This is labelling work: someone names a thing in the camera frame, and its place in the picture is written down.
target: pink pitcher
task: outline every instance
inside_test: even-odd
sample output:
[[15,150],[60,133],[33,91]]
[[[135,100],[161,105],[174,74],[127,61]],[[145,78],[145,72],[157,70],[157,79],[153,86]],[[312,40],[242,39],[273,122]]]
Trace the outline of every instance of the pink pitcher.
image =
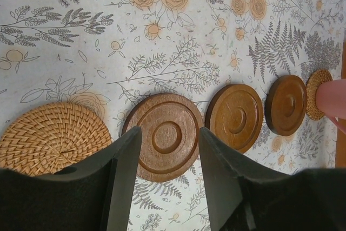
[[346,119],[346,79],[322,83],[316,93],[317,108],[346,134],[346,127],[336,117]]

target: round woven mat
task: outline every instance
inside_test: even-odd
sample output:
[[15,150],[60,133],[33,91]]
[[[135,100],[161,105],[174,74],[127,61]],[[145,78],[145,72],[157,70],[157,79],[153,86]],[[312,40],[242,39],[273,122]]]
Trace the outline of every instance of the round woven mat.
[[316,70],[309,78],[307,84],[308,105],[307,114],[312,120],[320,120],[324,117],[324,113],[316,106],[316,92],[318,87],[327,81],[332,81],[331,74],[326,69]]
[[35,108],[12,123],[0,140],[0,167],[31,176],[55,173],[111,143],[102,120],[80,105]]

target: table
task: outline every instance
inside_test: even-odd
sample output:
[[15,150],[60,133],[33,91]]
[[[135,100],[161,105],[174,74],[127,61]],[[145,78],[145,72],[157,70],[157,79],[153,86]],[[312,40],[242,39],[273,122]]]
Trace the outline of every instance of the table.
[[[154,93],[191,99],[205,115],[223,86],[265,101],[273,81],[318,68],[340,77],[344,0],[1,0],[1,131],[50,102],[95,111],[117,139]],[[296,134],[265,122],[246,155],[293,174],[333,167],[336,128],[305,117]],[[179,178],[136,180],[128,230],[210,230],[200,161]]]

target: brown table edge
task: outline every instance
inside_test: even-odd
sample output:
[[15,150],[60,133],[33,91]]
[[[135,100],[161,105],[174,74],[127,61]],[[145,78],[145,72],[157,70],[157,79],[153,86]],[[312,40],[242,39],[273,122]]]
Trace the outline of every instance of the brown table edge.
[[[341,78],[346,78],[346,41],[342,51]],[[346,120],[339,119],[339,122],[346,126]],[[346,168],[346,135],[340,130],[337,131],[335,168]]]

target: floral tablecloth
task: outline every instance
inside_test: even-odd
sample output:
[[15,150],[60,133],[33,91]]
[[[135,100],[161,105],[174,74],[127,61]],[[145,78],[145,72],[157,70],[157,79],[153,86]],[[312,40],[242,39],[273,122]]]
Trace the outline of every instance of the floral tablecloth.
[[[154,93],[191,99],[205,115],[230,83],[264,102],[282,75],[305,82],[341,71],[344,0],[0,0],[1,131],[50,102],[95,111],[117,139],[129,111]],[[336,128],[305,117],[280,137],[263,122],[246,153],[293,174],[333,167]],[[137,178],[128,230],[210,230],[200,161],[179,178]]]

